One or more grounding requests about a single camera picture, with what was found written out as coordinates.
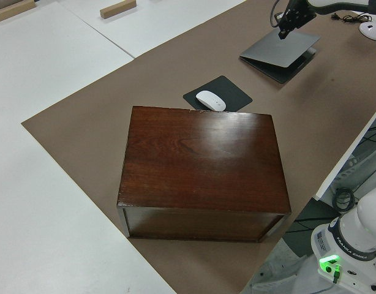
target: laptop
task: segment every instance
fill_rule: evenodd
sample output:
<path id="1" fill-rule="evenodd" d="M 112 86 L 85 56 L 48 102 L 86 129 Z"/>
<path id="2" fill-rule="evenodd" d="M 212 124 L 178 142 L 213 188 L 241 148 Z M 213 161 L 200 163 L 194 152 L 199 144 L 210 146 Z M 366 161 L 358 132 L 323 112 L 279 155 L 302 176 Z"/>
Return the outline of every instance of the laptop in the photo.
<path id="1" fill-rule="evenodd" d="M 240 58 L 275 81 L 283 84 L 293 78 L 309 61 L 320 36 L 292 31 L 286 39 L 274 29 L 240 54 Z"/>

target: mouse pad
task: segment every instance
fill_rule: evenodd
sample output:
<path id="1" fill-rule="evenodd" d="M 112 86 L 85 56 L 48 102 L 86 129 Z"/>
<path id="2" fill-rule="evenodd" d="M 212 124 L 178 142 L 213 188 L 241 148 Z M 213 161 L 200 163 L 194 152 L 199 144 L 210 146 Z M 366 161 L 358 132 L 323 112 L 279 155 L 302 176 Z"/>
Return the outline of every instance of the mouse pad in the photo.
<path id="1" fill-rule="evenodd" d="M 183 95 L 183 98 L 191 104 L 194 109 L 209 110 L 209 108 L 196 99 L 196 94 L 203 90 L 217 94 L 226 104 L 226 109 L 224 111 L 235 112 L 252 102 L 252 99 L 247 94 L 223 75 Z"/>

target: wooden box top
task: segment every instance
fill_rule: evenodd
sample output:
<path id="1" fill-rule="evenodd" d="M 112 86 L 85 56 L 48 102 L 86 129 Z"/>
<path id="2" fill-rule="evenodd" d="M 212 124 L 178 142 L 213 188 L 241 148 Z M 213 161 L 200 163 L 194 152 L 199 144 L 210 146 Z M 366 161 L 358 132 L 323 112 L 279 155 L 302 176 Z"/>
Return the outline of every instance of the wooden box top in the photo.
<path id="1" fill-rule="evenodd" d="M 272 117 L 133 107 L 118 205 L 290 213 Z"/>

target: white mouse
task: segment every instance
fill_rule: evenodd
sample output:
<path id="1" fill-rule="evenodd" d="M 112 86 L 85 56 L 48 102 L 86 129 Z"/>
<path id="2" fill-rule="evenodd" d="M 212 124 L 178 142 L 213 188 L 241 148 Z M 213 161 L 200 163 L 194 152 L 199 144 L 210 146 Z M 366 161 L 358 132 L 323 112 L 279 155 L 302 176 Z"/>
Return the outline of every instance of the white mouse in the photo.
<path id="1" fill-rule="evenodd" d="M 196 98 L 203 105 L 206 105 L 208 108 L 214 111 L 224 111 L 226 109 L 225 102 L 213 92 L 204 90 L 196 94 Z"/>

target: brown wooden box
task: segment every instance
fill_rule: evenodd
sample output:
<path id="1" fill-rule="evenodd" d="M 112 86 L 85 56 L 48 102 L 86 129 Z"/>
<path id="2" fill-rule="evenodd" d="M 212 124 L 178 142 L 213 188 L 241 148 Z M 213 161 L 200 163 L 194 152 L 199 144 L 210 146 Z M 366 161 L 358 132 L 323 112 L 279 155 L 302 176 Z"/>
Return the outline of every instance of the brown wooden box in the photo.
<path id="1" fill-rule="evenodd" d="M 131 237 L 260 241 L 291 213 L 272 117 L 133 107 L 117 206 Z"/>

